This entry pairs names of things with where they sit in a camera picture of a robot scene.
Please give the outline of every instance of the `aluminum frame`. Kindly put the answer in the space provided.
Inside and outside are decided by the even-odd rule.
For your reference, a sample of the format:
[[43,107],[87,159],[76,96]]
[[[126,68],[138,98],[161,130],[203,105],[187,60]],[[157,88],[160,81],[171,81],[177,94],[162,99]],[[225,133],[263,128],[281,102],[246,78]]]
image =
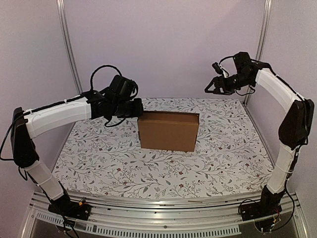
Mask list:
[[[79,201],[83,196],[79,192],[69,192],[72,200]],[[205,236],[208,231],[221,231],[237,227],[251,221],[242,221],[237,213],[238,206],[244,199],[259,200],[261,192],[216,196],[211,198],[149,200],[140,198],[124,198],[112,196],[94,196],[85,194],[87,202],[92,205],[88,221],[76,220],[77,231],[118,237],[115,232],[133,232],[135,237],[142,234],[156,234],[156,237],[181,237],[182,234]],[[299,201],[292,193],[296,209],[294,221],[298,235],[309,238],[307,224]],[[47,211],[49,202],[45,195],[34,192],[31,200],[28,219],[24,226],[22,238],[30,238],[35,219],[39,213],[46,215],[44,221],[60,225],[61,216]],[[282,214],[292,210],[292,202],[288,196],[281,200]]]
[[[257,48],[257,54],[256,54],[256,60],[261,60],[263,50],[264,50],[264,44],[267,36],[267,30],[268,30],[268,25],[269,25],[269,18],[271,15],[271,8],[272,8],[272,0],[265,0],[264,4],[264,12],[263,12],[263,19],[262,19],[262,26],[261,26],[261,31],[260,31],[260,38],[259,38],[259,44]],[[245,96],[243,104],[245,106],[248,105],[250,101],[251,94],[248,94]]]
[[75,83],[77,93],[81,94],[83,92],[83,87],[81,85],[81,81],[79,78],[73,49],[72,49],[71,42],[70,42],[64,0],[56,0],[56,3],[57,3],[57,10],[58,10],[58,16],[59,16],[59,21],[60,21],[61,32],[62,32],[64,43],[65,43],[65,49],[66,49],[66,53],[67,53],[67,57],[68,57],[68,61],[69,61],[70,70],[71,70],[71,73],[73,76],[73,80]]

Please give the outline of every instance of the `floral patterned surface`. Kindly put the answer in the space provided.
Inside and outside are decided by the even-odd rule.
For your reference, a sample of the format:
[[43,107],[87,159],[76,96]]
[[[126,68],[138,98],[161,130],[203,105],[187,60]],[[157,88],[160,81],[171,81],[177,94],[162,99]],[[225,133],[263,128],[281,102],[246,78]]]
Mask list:
[[112,128],[105,119],[81,121],[53,171],[66,189],[158,199],[229,195],[266,184],[272,165],[238,100],[143,99],[143,105],[199,113],[195,152],[141,149],[137,119]]

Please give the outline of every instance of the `robotic arm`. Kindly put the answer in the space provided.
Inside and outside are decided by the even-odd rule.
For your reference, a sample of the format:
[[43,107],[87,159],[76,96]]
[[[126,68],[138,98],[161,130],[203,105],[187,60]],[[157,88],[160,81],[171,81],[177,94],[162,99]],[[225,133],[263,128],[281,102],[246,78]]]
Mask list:
[[240,206],[243,220],[272,215],[280,212],[279,202],[286,190],[286,181],[291,177],[298,159],[299,150],[308,142],[312,126],[314,103],[304,99],[283,79],[274,73],[268,63],[250,59],[247,52],[239,52],[232,57],[237,74],[229,76],[218,63],[212,66],[221,76],[215,77],[206,87],[206,93],[231,95],[244,86],[253,92],[256,85],[266,89],[283,107],[286,116],[279,127],[279,154],[276,165],[267,185],[262,190],[261,200]]
[[72,99],[34,110],[14,110],[11,131],[13,160],[44,191],[51,202],[49,211],[87,220],[91,207],[84,200],[80,203],[70,201],[63,186],[52,176],[46,165],[39,161],[32,139],[79,120],[104,117],[109,122],[112,116],[123,118],[122,121],[139,117],[143,113],[143,105],[141,99],[134,99],[137,92],[138,86],[134,81],[116,75],[110,86],[101,92],[91,89]]

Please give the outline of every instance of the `wire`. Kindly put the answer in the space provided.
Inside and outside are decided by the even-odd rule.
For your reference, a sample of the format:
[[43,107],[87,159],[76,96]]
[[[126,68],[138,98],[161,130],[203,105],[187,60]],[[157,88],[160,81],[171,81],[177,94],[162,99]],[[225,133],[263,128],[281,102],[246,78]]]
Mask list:
[[[293,203],[292,213],[291,213],[290,217],[287,219],[287,221],[286,221],[283,225],[281,225],[280,227],[274,229],[276,223],[273,223],[272,225],[269,225],[269,226],[263,228],[263,231],[266,231],[269,227],[272,227],[272,226],[273,226],[273,228],[270,230],[270,232],[278,231],[279,229],[282,229],[284,226],[286,226],[286,225],[291,221],[292,217],[294,216],[294,212],[295,212],[295,201],[294,201],[294,199],[292,198],[292,196],[289,194],[289,192],[288,192],[288,190],[287,190],[287,181],[288,181],[288,180],[285,181],[285,191],[286,191],[286,194],[287,194],[288,197],[292,200],[292,203]],[[282,215],[281,215],[278,211],[275,210],[275,212],[278,214],[278,216],[277,216],[275,219],[277,219],[279,216],[282,218]],[[265,234],[265,233],[270,233],[270,232],[262,232],[262,231],[261,231],[261,227],[258,228],[258,227],[256,226],[255,222],[254,222],[254,226],[257,228],[257,230],[258,230],[259,232],[261,232],[261,233],[263,233],[263,234]]]
[[110,121],[107,121],[105,123],[105,127],[114,127],[114,126],[117,126],[117,125],[120,125],[121,123],[123,123],[125,121],[126,118],[122,119],[121,121],[119,121],[118,123],[116,124],[112,124],[112,125],[107,125]]
[[100,70],[100,69],[102,69],[102,68],[106,68],[106,67],[114,68],[114,69],[118,72],[118,74],[122,77],[122,74],[121,74],[120,70],[119,70],[117,67],[115,67],[115,66],[113,66],[113,65],[110,65],[110,64],[102,65],[102,66],[98,67],[98,68],[92,73],[92,75],[91,75],[91,77],[90,77],[90,91],[93,91],[93,90],[94,90],[93,78],[94,78],[94,76],[95,76],[95,73],[97,73],[98,70]]
[[251,201],[251,202],[256,203],[256,201],[255,201],[255,200],[252,200],[252,199],[249,199],[249,198],[248,198],[248,199],[243,200],[243,201],[240,203],[239,207],[238,207],[238,213],[239,213],[240,215],[242,215],[242,214],[241,214],[241,212],[240,212],[240,208],[241,208],[242,204],[243,204],[243,203],[245,203],[246,201]]
[[221,62],[223,62],[224,60],[229,59],[229,58],[233,58],[233,57],[234,56],[227,56],[227,57],[221,59],[218,64],[221,64]]
[[12,122],[12,124],[9,126],[9,129],[6,131],[6,134],[5,134],[4,138],[3,138],[3,141],[2,141],[2,144],[1,144],[1,147],[0,147],[0,160],[2,160],[2,161],[13,161],[13,160],[14,160],[14,159],[5,159],[5,158],[2,158],[2,157],[1,157],[1,153],[2,153],[2,150],[3,150],[4,144],[5,144],[5,141],[6,141],[7,137],[8,137],[8,135],[9,135],[11,129],[14,127],[15,123],[16,123],[19,119],[21,119],[23,116],[28,115],[28,114],[29,114],[29,113],[27,112],[27,113],[24,113],[24,114],[18,116],[18,117]]
[[66,225],[65,225],[65,221],[63,222],[63,226],[64,226],[64,234],[66,234],[68,237],[70,238],[74,238],[72,237],[67,231],[66,231]]
[[286,194],[288,195],[288,197],[292,200],[293,210],[292,210],[292,213],[291,213],[290,217],[288,218],[288,220],[287,220],[282,226],[280,226],[280,227],[274,229],[273,231],[277,231],[277,230],[279,230],[279,229],[282,229],[284,226],[286,226],[286,225],[291,221],[292,217],[294,216],[294,212],[295,212],[295,201],[294,201],[294,199],[292,198],[292,196],[289,194],[289,192],[288,192],[288,190],[287,190],[287,186],[286,186],[286,185],[287,185],[287,181],[288,181],[288,180],[285,181],[285,191],[286,191]]
[[26,171],[24,171],[24,175],[22,174],[22,172],[21,172],[21,168],[19,167],[19,174],[21,175],[21,177],[25,180],[25,181],[27,181],[28,180],[28,174],[26,173]]
[[238,90],[236,90],[236,89],[235,89],[235,92],[239,96],[246,96],[246,95],[254,94],[256,92],[255,88],[251,87],[250,85],[249,85],[249,88],[252,90],[252,92],[250,92],[250,93],[240,94],[240,93],[238,93]]
[[45,194],[46,198],[48,199],[48,201],[51,203],[51,205],[55,208],[55,210],[57,210],[59,212],[59,214],[63,217],[64,220],[64,229],[65,229],[65,223],[67,223],[71,229],[73,230],[73,232],[75,233],[76,237],[79,238],[79,235],[77,234],[77,232],[74,229],[74,226],[69,222],[69,220],[63,215],[63,213],[60,212],[60,210],[54,205],[54,203],[52,203],[52,200],[49,198],[49,196],[47,195],[47,193],[42,189],[43,193]]

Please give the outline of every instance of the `cable tie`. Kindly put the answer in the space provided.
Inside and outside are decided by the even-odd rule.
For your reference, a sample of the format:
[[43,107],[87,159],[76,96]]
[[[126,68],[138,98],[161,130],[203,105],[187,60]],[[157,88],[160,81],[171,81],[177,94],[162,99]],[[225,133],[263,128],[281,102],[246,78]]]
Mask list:
[[292,174],[292,173],[293,173],[293,171],[292,171],[292,172],[289,172],[289,171],[286,171],[286,170],[282,169],[278,164],[276,164],[275,166],[278,167],[278,168],[279,168],[281,171],[283,171],[284,173],[287,173],[287,174]]

